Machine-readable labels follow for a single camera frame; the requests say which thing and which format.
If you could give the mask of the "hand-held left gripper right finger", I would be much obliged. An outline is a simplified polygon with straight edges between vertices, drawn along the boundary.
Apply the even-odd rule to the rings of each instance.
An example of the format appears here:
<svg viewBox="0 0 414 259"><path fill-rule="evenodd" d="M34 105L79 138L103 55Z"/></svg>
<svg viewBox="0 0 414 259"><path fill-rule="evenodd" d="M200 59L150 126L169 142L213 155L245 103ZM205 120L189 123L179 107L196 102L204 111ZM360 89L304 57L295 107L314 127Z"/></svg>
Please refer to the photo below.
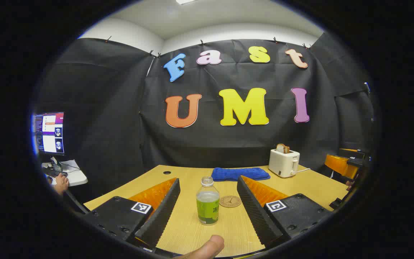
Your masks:
<svg viewBox="0 0 414 259"><path fill-rule="evenodd" d="M287 196L245 176L238 178L237 192L260 243L267 249L308 232L332 215L304 194Z"/></svg>

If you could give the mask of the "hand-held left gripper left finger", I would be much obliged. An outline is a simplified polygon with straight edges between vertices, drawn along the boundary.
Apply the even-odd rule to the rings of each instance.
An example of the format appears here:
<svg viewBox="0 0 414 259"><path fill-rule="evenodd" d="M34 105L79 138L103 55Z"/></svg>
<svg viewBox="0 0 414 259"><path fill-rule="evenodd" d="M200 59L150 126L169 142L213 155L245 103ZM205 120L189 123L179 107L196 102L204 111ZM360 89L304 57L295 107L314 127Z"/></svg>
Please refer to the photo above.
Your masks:
<svg viewBox="0 0 414 259"><path fill-rule="evenodd" d="M144 249L154 249L180 194L172 178L130 198L114 196L83 216L99 231Z"/></svg>

